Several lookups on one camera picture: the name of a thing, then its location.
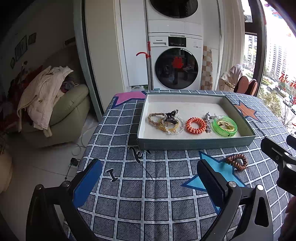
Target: power adapter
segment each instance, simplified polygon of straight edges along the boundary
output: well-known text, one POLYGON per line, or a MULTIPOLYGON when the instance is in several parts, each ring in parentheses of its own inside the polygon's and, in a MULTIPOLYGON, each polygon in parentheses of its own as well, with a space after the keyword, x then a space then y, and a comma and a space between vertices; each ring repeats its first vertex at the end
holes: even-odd
POLYGON ((76 167, 78 166, 79 161, 76 158, 72 157, 70 163, 72 164, 72 166, 76 167))

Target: white jacket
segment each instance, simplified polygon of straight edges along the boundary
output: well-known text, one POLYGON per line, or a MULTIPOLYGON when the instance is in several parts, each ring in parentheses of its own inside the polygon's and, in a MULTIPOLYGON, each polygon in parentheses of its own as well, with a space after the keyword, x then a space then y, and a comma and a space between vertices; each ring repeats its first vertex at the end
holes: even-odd
POLYGON ((228 72, 223 73, 223 75, 219 78, 218 90, 233 92, 233 89, 227 86, 225 84, 225 81, 229 82, 230 84, 236 85, 239 79, 243 76, 243 71, 244 69, 240 64, 232 66, 228 72))
POLYGON ((24 90, 17 108, 19 117, 19 132, 22 130, 22 109, 27 108, 28 114, 34 123, 34 127, 39 130, 47 130, 52 109, 59 89, 65 77, 73 72, 68 66, 51 66, 38 74, 28 87, 24 90))

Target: checkered tablecloth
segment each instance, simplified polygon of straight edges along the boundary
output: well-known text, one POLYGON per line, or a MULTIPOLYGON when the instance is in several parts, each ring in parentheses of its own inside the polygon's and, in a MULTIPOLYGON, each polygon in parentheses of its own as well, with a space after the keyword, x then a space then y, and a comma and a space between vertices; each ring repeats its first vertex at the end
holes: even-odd
MULTIPOLYGON (((201 151, 217 161, 236 153, 248 158, 246 170, 234 173, 248 187, 264 186, 274 235, 279 236, 289 195, 276 185, 279 176, 276 165, 260 150, 260 143, 268 136, 295 156, 295 151, 285 142, 289 134, 286 128, 256 97, 221 91, 192 92, 225 95, 233 104, 243 103, 256 111, 259 121, 246 117, 256 133, 250 146, 201 151)), ((136 133, 144 99, 139 95, 124 97, 121 94, 112 99, 79 164, 78 171, 84 170, 94 158, 103 164, 101 177, 84 206, 78 208, 80 214, 101 240, 199 240, 217 216, 206 192, 182 186, 197 174, 200 152, 140 151, 141 163, 137 163, 129 147, 139 151, 136 133), (115 182, 106 173, 111 168, 118 177, 115 182)), ((237 210, 224 240, 231 239, 241 214, 242 207, 237 210)), ((64 229, 74 239, 67 223, 64 229)))

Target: red cloth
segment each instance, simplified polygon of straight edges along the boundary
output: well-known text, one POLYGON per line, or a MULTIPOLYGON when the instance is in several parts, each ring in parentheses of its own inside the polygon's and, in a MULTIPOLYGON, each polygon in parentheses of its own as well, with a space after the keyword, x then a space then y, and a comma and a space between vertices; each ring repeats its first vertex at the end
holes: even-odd
POLYGON ((13 106, 12 112, 3 116, 4 110, 0 113, 0 131, 5 131, 8 128, 17 124, 18 116, 17 116, 17 107, 20 101, 20 98, 27 88, 27 86, 31 83, 31 81, 42 71, 42 66, 31 71, 27 74, 26 78, 23 81, 20 81, 20 77, 24 74, 25 70, 23 69, 15 79, 13 79, 10 83, 10 88, 8 90, 7 98, 5 98, 4 102, 10 102, 13 106))
POLYGON ((173 68, 175 69, 180 69, 183 67, 183 62, 181 57, 175 57, 173 62, 172 62, 173 68))

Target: building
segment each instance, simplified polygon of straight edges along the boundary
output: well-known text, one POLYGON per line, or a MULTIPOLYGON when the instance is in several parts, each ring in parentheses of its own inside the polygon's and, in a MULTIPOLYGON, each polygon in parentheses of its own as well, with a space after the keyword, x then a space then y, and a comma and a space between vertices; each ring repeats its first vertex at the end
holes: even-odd
POLYGON ((244 21, 247 23, 251 23, 252 22, 252 15, 245 15, 244 16, 244 21))
POLYGON ((257 36, 245 35, 244 64, 254 71, 257 55, 257 36))
POLYGON ((287 70, 287 49, 278 44, 269 42, 266 53, 266 71, 276 80, 282 72, 287 70))

